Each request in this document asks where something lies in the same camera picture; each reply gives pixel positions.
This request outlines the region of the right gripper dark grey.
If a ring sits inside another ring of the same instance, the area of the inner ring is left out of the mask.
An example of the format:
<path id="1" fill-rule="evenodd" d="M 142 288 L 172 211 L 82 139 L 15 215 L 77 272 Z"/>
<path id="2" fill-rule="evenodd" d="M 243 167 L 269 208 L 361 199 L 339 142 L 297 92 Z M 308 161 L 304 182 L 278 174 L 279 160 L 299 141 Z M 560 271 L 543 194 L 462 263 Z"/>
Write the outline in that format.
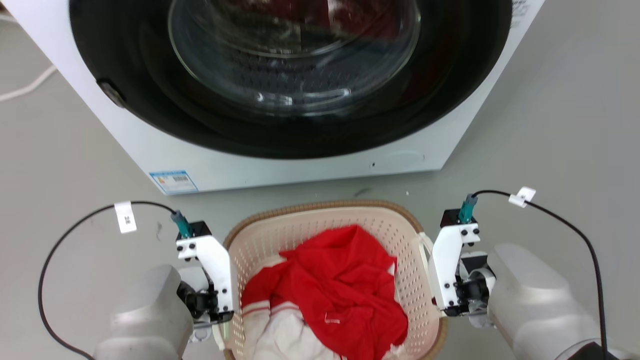
<path id="1" fill-rule="evenodd" d="M 455 271 L 453 287 L 457 301 L 442 310 L 447 317 L 467 317 L 474 328 L 489 329 L 495 324 L 489 315 L 489 298 L 496 276 L 484 251 L 462 253 Z"/>

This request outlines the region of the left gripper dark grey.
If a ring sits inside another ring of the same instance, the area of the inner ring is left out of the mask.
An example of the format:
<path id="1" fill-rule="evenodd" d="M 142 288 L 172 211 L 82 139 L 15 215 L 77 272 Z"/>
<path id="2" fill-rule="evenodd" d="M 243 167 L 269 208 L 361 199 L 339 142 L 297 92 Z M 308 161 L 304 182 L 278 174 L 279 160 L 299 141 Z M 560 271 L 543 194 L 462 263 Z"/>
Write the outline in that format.
<path id="1" fill-rule="evenodd" d="M 215 284 L 203 268 L 181 268 L 178 273 L 177 295 L 189 310 L 195 331 L 232 321 L 234 293 L 229 282 Z"/>

